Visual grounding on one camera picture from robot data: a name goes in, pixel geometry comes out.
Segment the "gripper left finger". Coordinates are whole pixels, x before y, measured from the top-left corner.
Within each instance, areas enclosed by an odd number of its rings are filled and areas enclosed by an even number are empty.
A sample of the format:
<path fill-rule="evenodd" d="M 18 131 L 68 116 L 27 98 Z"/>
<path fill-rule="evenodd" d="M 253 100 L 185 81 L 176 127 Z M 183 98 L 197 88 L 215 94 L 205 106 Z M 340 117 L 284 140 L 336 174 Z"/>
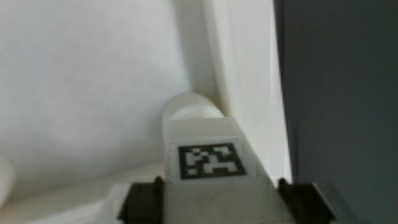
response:
<path fill-rule="evenodd" d="M 164 224 L 164 189 L 162 177 L 132 184 L 117 215 L 123 224 Z"/>

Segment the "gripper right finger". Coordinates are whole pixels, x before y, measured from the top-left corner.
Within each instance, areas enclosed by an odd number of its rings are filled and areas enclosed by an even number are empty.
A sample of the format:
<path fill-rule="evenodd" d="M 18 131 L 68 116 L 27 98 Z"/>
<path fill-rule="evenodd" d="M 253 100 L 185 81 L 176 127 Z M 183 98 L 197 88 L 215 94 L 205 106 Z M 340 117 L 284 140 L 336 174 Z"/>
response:
<path fill-rule="evenodd" d="M 336 216 L 327 207 L 313 184 L 290 184 L 286 179 L 277 181 L 277 192 L 283 197 L 297 224 L 331 224 Z"/>

